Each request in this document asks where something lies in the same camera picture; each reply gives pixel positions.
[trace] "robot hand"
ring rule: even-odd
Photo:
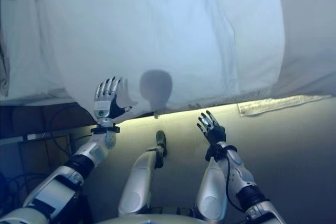
[[[197,127],[202,131],[205,138],[209,141],[210,145],[217,144],[218,142],[225,142],[226,135],[225,129],[223,126],[220,126],[215,117],[210,113],[209,110],[206,111],[210,119],[204,114],[201,113],[201,118],[198,120],[203,124],[205,129],[197,123]]]
[[[223,126],[220,126],[214,116],[210,111],[206,111],[210,119],[204,114],[201,113],[201,118],[198,118],[203,124],[205,129],[198,123],[197,127],[202,131],[205,138],[209,141],[210,146],[205,154],[205,160],[210,161],[211,157],[215,157],[215,161],[223,154],[223,148],[218,142],[225,142],[226,135],[225,129]]]
[[[117,91],[120,81],[120,78],[113,77],[102,82],[97,87],[94,108],[95,116],[100,124],[104,124],[104,122],[111,123],[112,119],[121,116],[132,108],[130,106],[121,108],[117,105]]]

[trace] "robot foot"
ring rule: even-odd
[[[163,131],[158,131],[156,133],[156,144],[162,146],[163,156],[165,157],[167,155],[167,141]]]

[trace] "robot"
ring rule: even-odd
[[[120,80],[113,77],[98,85],[94,98],[98,125],[91,130],[90,140],[37,186],[22,208],[0,219],[1,224],[60,223],[71,214],[84,180],[115,145],[120,129],[114,119],[132,109],[117,105]],[[201,113],[197,127],[210,143],[205,155],[209,165],[197,195],[194,216],[148,214],[153,171],[163,166],[163,157],[167,154],[164,133],[158,132],[157,145],[147,149],[131,169],[119,202],[119,217],[100,224],[224,223],[227,201],[244,213],[246,223],[285,224],[244,167],[236,147],[226,143],[224,127],[209,111],[206,113]],[[239,202],[239,207],[233,204],[232,197]]]

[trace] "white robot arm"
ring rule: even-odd
[[[247,223],[286,224],[273,204],[263,195],[251,172],[244,167],[236,147],[226,143],[225,129],[209,111],[206,113],[208,116],[202,113],[202,117],[198,118],[203,127],[197,124],[210,142],[205,159],[209,161],[210,157],[214,157],[218,162],[225,176],[229,202],[245,213]],[[240,208],[230,200],[232,196],[237,199]]]
[[[113,77],[98,86],[94,107],[99,125],[91,130],[93,134],[90,140],[36,187],[28,195],[22,208],[4,216],[0,223],[58,223],[71,212],[84,179],[115,145],[119,128],[115,126],[113,119],[131,109],[117,105],[119,82],[120,79]]]

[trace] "floor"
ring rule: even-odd
[[[208,143],[195,126],[195,110],[129,120],[108,159],[85,184],[95,221],[114,218],[135,160],[155,144],[163,130],[168,155],[154,174],[152,206],[192,208],[207,166]],[[227,141],[238,148],[245,166],[288,223],[336,223],[336,98],[258,116],[240,117],[236,104],[210,108],[226,127]],[[226,223],[243,219],[231,206]]]

